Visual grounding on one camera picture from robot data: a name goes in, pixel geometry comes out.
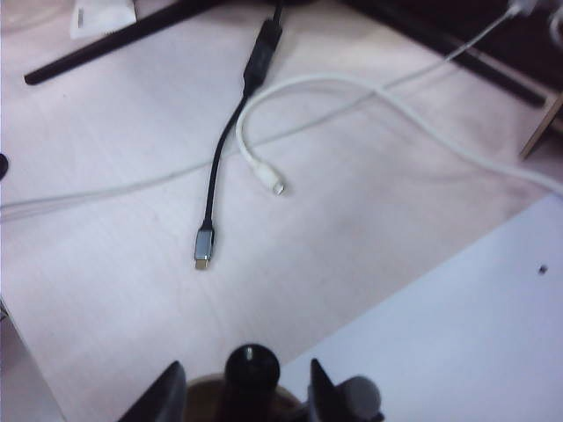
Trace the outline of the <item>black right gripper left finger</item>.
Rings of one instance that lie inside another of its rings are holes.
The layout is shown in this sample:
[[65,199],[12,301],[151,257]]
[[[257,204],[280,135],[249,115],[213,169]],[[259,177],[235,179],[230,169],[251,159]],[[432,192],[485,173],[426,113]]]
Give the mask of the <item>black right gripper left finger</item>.
[[176,360],[121,416],[120,421],[182,421],[186,403],[186,372]]

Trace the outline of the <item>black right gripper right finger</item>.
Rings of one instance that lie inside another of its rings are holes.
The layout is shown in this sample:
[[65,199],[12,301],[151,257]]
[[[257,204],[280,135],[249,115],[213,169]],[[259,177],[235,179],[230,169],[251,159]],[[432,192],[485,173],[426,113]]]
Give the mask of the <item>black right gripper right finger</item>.
[[319,360],[311,361],[309,421],[383,421],[379,388],[357,375],[334,384]]

